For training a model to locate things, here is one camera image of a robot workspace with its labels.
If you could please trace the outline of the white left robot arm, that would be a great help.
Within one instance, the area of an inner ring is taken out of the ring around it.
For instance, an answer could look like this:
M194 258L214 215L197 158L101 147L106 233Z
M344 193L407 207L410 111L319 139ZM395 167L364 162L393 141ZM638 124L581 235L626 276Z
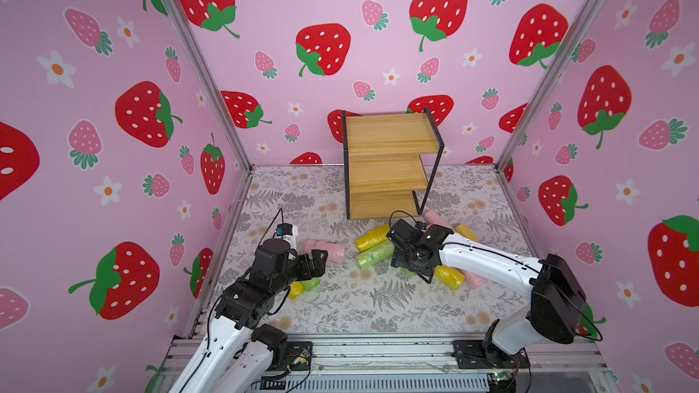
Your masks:
M328 252L299 254L273 238L255 251L252 266L224 290L209 313L206 335L172 392L245 392L273 366L286 346L283 331L262 322L278 294L325 274Z

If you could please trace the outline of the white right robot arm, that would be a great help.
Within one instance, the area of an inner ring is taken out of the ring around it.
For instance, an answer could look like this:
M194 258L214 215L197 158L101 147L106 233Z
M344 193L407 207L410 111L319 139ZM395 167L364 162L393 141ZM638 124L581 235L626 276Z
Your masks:
M433 281L436 267L462 269L511 289L529 305L487 330L475 358L498 368L541 340L574 342L584 316L586 295L563 258L516 256L487 247L449 227L413 227L401 219L387 234L394 246L391 265Z

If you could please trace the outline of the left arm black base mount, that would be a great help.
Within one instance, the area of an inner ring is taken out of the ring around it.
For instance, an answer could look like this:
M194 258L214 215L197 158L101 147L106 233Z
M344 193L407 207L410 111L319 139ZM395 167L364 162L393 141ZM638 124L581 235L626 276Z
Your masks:
M282 381L293 371L311 371L311 341L290 341L286 332L264 324L253 331L251 342L262 345L264 358L271 357L263 366L261 384Z

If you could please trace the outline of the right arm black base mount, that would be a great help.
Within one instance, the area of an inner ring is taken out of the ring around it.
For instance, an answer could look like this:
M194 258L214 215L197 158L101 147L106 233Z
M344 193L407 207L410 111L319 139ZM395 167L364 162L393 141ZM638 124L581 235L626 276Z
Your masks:
M516 392L517 377L525 369L529 375L526 392L532 385L532 368L525 349L513 355L506 353L493 343L493 333L500 323L495 320L483 340L455 340L451 356L459 369L484 369L491 392Z

